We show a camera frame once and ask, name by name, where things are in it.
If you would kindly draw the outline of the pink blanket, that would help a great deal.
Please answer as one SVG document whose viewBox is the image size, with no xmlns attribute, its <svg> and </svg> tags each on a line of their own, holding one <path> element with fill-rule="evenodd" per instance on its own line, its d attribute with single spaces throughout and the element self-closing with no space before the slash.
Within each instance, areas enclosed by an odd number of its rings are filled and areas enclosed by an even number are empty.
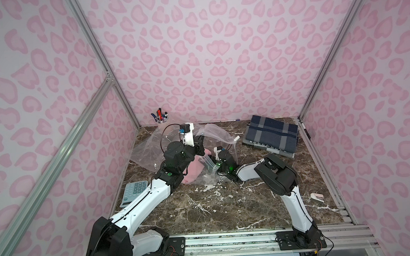
<svg viewBox="0 0 410 256">
<path fill-rule="evenodd" d="M 201 156 L 196 155 L 194 160 L 188 165 L 187 174 L 185 175 L 182 183 L 185 185 L 192 184 L 195 180 L 199 177 L 203 169 L 205 168 L 204 165 L 200 162 Z"/>
</svg>

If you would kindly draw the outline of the clear plastic vacuum bag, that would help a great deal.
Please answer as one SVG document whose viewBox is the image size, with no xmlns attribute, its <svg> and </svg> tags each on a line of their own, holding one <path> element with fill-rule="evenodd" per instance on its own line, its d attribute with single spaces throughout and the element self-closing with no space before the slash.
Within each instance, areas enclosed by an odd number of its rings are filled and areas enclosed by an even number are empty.
<svg viewBox="0 0 410 256">
<path fill-rule="evenodd" d="M 187 174 L 188 165 L 196 156 L 194 147 L 185 146 L 181 142 L 180 125 L 179 123 L 170 124 L 162 130 L 156 130 L 133 151 L 131 160 L 154 173 L 153 186 L 163 182 L 171 191 L 177 189 L 183 184 L 182 180 Z M 237 142 L 234 142 L 236 137 L 215 124 L 194 125 L 193 136 L 204 136 L 203 146 L 205 147 L 205 155 L 200 158 L 204 169 L 193 183 L 215 185 L 223 180 L 230 181 L 226 177 L 219 176 L 216 171 L 210 171 L 208 156 L 215 156 L 214 147 L 222 146 L 232 154 L 236 161 Z"/>
</svg>

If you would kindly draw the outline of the dark blanket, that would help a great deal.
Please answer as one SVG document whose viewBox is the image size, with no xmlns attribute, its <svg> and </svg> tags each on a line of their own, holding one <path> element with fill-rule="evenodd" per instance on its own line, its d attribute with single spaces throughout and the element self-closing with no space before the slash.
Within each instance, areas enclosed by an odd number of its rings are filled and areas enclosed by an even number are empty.
<svg viewBox="0 0 410 256">
<path fill-rule="evenodd" d="M 298 145 L 299 131 L 295 124 L 255 115 L 244 136 L 246 144 L 273 149 L 293 156 Z"/>
</svg>

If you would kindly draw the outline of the grey white checked blanket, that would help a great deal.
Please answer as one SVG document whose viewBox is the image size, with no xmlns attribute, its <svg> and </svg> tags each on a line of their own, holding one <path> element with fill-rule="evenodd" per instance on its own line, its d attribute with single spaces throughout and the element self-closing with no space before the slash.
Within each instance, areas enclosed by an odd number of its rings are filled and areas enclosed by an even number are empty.
<svg viewBox="0 0 410 256">
<path fill-rule="evenodd" d="M 253 143 L 253 142 L 249 142 L 246 139 L 243 140 L 242 143 L 244 145 L 253 146 L 254 148 L 262 149 L 262 150 L 268 151 L 270 153 L 272 152 L 274 154 L 281 155 L 281 156 L 284 156 L 284 157 L 288 157 L 288 158 L 291 158 L 291 159 L 295 157 L 294 153 L 289 153 L 289 152 L 286 152 L 284 150 L 280 150 L 280 149 L 277 149 L 277 148 L 274 148 L 274 147 L 269 147 L 268 145 L 256 144 L 256 143 Z"/>
</svg>

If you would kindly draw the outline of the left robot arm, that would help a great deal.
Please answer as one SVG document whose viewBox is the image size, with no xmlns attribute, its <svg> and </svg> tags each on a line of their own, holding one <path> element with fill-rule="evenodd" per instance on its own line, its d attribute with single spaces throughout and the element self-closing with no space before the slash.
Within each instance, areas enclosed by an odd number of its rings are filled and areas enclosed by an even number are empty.
<svg viewBox="0 0 410 256">
<path fill-rule="evenodd" d="M 163 255 L 168 250 L 169 234 L 153 227 L 136 234 L 150 213 L 182 183 L 195 156 L 205 155 L 202 136 L 186 136 L 171 142 L 164 152 L 164 161 L 141 195 L 119 213 L 94 223 L 86 256 Z"/>
</svg>

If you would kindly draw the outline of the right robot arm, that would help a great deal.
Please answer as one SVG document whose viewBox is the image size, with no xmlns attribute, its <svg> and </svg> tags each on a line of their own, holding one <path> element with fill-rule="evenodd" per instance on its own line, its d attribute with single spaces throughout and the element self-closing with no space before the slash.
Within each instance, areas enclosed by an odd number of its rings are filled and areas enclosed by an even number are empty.
<svg viewBox="0 0 410 256">
<path fill-rule="evenodd" d="M 325 236 L 306 210 L 300 195 L 297 172 L 276 154 L 270 153 L 253 163 L 238 165 L 232 154 L 222 150 L 213 158 L 216 173 L 233 182 L 259 178 L 279 195 L 289 212 L 292 230 L 276 232 L 280 250 L 320 250 L 327 247 Z"/>
</svg>

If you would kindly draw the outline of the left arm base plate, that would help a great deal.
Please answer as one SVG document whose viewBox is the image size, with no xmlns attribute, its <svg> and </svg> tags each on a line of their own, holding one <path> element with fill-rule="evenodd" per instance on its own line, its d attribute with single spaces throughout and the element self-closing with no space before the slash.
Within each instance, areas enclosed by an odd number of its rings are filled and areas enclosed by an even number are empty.
<svg viewBox="0 0 410 256">
<path fill-rule="evenodd" d="M 173 252 L 180 256 L 185 255 L 186 238 L 185 237 L 173 237 L 167 241 L 163 241 L 161 247 L 155 251 L 147 253 L 143 256 L 169 256 Z"/>
</svg>

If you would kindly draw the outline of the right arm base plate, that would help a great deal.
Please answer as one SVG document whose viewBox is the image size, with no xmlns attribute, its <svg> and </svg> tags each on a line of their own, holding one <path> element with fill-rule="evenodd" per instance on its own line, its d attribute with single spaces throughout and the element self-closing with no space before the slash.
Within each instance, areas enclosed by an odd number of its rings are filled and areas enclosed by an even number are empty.
<svg viewBox="0 0 410 256">
<path fill-rule="evenodd" d="M 276 232 L 275 240 L 280 246 L 280 250 L 321 250 L 327 248 L 327 243 L 322 232 L 316 228 L 311 228 L 307 232 L 298 230 L 288 232 Z"/>
</svg>

